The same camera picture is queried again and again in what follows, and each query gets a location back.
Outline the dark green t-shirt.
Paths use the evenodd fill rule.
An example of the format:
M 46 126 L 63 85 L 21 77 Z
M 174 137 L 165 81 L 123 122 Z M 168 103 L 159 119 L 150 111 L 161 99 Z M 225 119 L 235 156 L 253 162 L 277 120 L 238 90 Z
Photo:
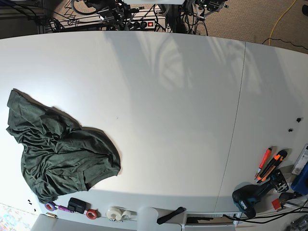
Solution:
M 88 191 L 118 175 L 120 155 L 108 136 L 12 90 L 7 132 L 23 146 L 21 172 L 42 204 Z

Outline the black power strip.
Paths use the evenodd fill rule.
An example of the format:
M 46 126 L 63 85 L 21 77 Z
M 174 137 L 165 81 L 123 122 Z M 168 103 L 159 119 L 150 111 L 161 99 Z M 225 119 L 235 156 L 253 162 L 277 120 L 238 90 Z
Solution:
M 146 21 L 141 21 L 141 22 L 128 22 L 125 26 L 126 31 L 154 31 L 155 26 L 154 22 L 146 22 Z

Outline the clear tape roll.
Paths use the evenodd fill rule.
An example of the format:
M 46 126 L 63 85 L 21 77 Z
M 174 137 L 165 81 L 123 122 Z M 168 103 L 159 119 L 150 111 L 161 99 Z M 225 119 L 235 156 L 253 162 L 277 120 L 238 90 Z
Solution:
M 129 211 L 129 210 L 125 210 L 123 213 L 122 213 L 122 217 L 121 219 L 122 220 L 135 220 L 137 217 L 137 213 L 134 212 L 134 211 Z

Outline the white tape roll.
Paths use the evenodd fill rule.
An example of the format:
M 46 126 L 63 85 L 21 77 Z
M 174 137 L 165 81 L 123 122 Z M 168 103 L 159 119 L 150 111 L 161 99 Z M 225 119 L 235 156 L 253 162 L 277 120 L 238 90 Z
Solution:
M 113 219 L 115 221 L 120 221 L 122 219 L 122 210 L 118 207 L 109 207 L 106 211 L 106 217 L 108 219 Z

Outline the white tray with black items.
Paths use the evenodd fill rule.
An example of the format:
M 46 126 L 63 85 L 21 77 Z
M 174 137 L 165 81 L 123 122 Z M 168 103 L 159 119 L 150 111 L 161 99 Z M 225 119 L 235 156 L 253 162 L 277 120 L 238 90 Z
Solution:
M 184 226 L 234 226 L 238 225 L 238 221 L 228 219 L 238 218 L 240 212 L 227 213 L 184 213 L 183 224 Z

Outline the red tape roll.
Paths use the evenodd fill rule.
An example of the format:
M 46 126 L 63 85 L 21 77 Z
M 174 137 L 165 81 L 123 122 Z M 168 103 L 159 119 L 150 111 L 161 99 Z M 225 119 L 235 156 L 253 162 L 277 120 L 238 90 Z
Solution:
M 98 210 L 96 210 L 96 209 L 89 209 L 86 212 L 86 216 L 87 216 L 87 218 L 94 220 L 94 219 L 96 219 L 98 217 Z

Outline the teal black power drill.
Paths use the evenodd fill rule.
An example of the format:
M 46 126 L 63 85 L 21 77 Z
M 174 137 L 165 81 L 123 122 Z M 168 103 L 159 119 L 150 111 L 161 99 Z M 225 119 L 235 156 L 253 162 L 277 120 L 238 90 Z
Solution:
M 275 170 L 270 179 L 261 185 L 250 184 L 235 190 L 232 193 L 232 199 L 240 212 L 244 213 L 249 219 L 253 219 L 256 216 L 255 204 L 260 202 L 270 190 L 274 189 L 279 193 L 289 190 L 286 179 L 279 169 Z

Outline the orange black utility knife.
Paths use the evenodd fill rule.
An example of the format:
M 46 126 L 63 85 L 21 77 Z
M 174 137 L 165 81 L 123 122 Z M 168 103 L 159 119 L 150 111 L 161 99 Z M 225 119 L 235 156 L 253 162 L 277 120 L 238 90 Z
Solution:
M 273 170 L 280 165 L 280 163 L 284 160 L 284 158 L 287 157 L 287 155 L 288 152 L 286 150 L 280 150 L 266 165 L 262 173 L 257 177 L 256 183 L 259 184 L 267 180 L 270 177 Z

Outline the purple tape roll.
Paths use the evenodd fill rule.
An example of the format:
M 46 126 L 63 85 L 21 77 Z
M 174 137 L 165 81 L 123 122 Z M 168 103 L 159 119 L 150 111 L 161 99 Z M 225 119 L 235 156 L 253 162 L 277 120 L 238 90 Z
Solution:
M 46 203 L 45 208 L 48 211 L 54 211 L 54 210 L 56 210 L 56 204 L 54 202 Z

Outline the brass cartridge piece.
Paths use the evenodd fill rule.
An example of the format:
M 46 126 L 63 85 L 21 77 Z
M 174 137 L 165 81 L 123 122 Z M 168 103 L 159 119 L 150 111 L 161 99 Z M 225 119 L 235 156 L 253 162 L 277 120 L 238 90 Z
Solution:
M 52 217 L 52 218 L 57 218 L 57 215 L 56 214 L 52 214 L 52 213 L 46 213 L 46 216 Z

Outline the red square tag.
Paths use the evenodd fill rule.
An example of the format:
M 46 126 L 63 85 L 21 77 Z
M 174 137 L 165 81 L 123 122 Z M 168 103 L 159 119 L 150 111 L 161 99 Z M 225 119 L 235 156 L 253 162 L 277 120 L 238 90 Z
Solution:
M 275 210 L 279 210 L 279 209 L 282 209 L 282 205 L 281 205 L 281 202 L 279 199 L 275 199 L 273 200 L 272 202 L 272 206 Z

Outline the white label box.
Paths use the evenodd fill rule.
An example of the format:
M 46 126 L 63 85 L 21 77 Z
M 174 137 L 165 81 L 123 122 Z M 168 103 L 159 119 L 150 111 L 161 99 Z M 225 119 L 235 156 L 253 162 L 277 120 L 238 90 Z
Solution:
M 308 162 L 308 144 L 304 146 L 300 156 L 296 160 L 292 169 L 292 174 L 299 175 L 301 171 L 304 169 L 307 162 Z

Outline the blue box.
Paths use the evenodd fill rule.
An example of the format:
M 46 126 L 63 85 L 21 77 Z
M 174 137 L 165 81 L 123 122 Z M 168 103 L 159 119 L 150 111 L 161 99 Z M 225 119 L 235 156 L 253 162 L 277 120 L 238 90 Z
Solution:
M 301 173 L 294 179 L 291 188 L 302 195 L 308 194 L 308 164 L 304 166 Z

